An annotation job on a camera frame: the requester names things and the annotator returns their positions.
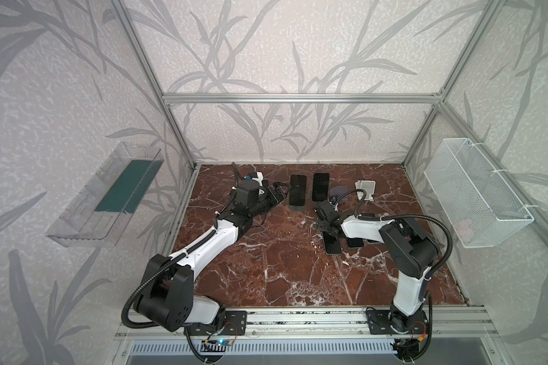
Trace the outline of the black phone front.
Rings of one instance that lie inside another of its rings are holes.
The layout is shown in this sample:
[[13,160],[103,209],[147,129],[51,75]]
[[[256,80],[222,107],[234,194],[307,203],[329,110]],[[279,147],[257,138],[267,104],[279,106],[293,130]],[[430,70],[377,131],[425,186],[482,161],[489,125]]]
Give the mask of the black phone front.
[[346,238],[346,244],[350,249],[359,249],[365,246],[364,240],[361,238]]

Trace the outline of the silver-edged phone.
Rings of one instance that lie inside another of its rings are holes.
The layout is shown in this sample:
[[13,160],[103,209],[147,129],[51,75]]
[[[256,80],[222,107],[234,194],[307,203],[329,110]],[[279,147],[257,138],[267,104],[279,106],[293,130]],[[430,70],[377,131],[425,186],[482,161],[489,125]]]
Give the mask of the silver-edged phone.
[[337,237],[323,232],[323,240],[324,250],[327,255],[340,255],[342,253],[341,244]]

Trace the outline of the white folding phone stand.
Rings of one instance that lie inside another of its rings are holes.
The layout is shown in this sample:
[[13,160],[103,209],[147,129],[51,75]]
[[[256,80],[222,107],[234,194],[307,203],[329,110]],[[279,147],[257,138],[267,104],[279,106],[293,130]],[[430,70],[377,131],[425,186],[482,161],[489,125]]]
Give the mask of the white folding phone stand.
[[376,182],[374,180],[358,180],[355,183],[358,200],[373,201]]

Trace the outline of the black phone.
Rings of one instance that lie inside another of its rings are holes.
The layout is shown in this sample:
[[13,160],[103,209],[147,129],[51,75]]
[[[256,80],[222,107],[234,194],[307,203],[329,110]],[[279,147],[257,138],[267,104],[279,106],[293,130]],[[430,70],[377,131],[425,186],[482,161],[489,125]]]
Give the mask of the black phone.
[[290,176],[289,205],[305,205],[307,176]]
[[327,200],[330,185],[329,173],[315,173],[313,175],[313,185],[311,200],[313,202],[324,202]]
[[361,238],[346,238],[346,244],[350,249],[359,249],[365,246],[364,240]]

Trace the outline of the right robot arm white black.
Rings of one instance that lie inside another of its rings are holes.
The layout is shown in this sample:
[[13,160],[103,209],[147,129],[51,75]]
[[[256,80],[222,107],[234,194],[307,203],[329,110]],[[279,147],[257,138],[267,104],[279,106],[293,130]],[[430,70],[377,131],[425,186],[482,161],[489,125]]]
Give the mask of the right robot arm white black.
[[437,269],[438,243],[419,223],[432,221],[423,214],[377,217],[371,213],[340,214],[330,202],[314,209],[316,227],[325,238],[383,243],[398,269],[397,291],[392,300],[394,316],[411,317],[423,305],[425,282]]

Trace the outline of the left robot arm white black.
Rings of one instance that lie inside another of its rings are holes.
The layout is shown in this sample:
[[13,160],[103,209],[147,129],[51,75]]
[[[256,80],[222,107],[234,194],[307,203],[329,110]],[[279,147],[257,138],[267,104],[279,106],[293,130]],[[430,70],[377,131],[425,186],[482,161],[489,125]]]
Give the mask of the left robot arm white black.
[[196,296],[194,283],[211,261],[254,226],[256,217],[281,204],[288,192],[288,184],[268,182],[261,176],[236,181],[208,231],[179,251],[149,260],[141,284],[123,306],[122,324],[130,329],[162,327],[169,332],[195,325],[221,330],[225,307]]

